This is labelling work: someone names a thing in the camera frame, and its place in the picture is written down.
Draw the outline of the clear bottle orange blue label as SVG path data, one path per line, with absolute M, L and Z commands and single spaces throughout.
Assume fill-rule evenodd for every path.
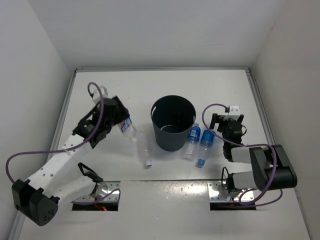
M 127 117 L 117 125 L 124 137 L 128 138 L 132 143 L 137 142 L 137 130 L 130 117 Z

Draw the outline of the clear unlabelled plastic bottle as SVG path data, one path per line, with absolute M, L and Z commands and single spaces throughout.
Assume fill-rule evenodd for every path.
M 153 150 L 147 129 L 142 125 L 137 131 L 137 153 L 145 169 L 152 167 Z

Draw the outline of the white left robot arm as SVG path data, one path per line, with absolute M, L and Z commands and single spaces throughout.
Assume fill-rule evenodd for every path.
M 48 224 L 60 206 L 94 193 L 103 182 L 81 159 L 130 116 L 121 100 L 104 97 L 83 117 L 61 150 L 36 173 L 12 183 L 14 207 L 38 226 Z

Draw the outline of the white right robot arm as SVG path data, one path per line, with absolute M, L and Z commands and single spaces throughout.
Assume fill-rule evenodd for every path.
M 225 180 L 228 192 L 242 189 L 258 189 L 263 191 L 272 176 L 274 163 L 273 152 L 269 147 L 240 147 L 233 143 L 241 144 L 244 115 L 237 120 L 227 119 L 225 115 L 214 113 L 209 128 L 212 130 L 217 124 L 217 131 L 229 142 L 223 143 L 223 155 L 231 163 L 245 163 L 251 165 L 251 171 L 229 173 Z M 276 156 L 276 169 L 269 190 L 289 189 L 297 186 L 297 174 L 282 145 L 273 145 Z

